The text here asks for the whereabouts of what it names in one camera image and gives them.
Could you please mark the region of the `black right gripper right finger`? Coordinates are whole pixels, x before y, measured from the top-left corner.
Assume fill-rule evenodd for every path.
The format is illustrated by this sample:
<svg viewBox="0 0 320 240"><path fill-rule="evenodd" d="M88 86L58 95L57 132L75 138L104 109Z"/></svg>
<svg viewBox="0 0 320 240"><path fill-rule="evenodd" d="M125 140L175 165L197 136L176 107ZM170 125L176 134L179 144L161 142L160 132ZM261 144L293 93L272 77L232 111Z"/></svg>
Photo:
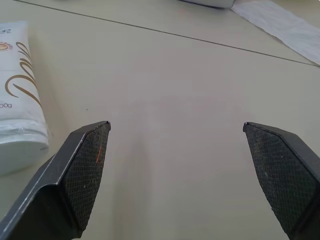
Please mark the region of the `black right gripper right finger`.
<svg viewBox="0 0 320 240"><path fill-rule="evenodd" d="M320 238L320 158L296 134L243 125L261 189L291 240Z"/></svg>

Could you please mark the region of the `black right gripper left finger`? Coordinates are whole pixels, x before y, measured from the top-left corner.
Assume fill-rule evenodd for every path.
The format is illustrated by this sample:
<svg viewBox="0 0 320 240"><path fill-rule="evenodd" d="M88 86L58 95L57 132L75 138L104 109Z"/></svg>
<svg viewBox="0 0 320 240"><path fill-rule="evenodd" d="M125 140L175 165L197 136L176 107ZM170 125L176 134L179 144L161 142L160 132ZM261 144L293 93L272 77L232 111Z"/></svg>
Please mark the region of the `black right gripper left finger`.
<svg viewBox="0 0 320 240"><path fill-rule="evenodd" d="M1 220L1 239L81 238L100 188L110 130L109 121L100 121L71 132Z"/></svg>

